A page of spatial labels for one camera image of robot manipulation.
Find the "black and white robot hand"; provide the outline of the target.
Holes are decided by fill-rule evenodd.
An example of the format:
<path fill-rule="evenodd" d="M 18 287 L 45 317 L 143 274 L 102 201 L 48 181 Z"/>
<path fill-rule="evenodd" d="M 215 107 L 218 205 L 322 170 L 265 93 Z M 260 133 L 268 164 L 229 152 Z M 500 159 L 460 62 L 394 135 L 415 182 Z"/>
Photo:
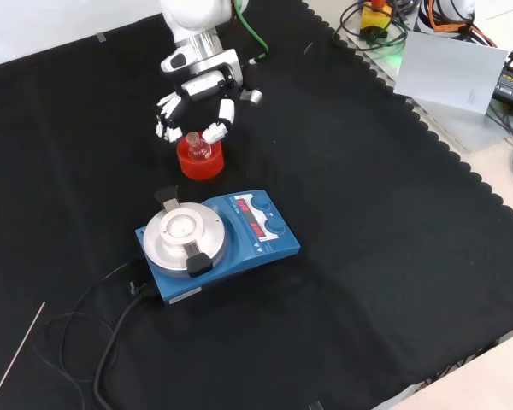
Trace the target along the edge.
<path fill-rule="evenodd" d="M 156 104 L 156 130 L 159 138 L 171 143 L 184 136 L 179 125 L 179 118 L 188 103 L 203 100 L 207 97 L 220 96 L 217 120 L 202 131 L 203 140 L 215 144 L 222 140 L 230 131 L 235 120 L 235 102 L 227 95 L 233 88 L 234 81 L 226 77 L 220 70 L 214 70 L 186 81 L 178 91 L 173 91 Z"/>

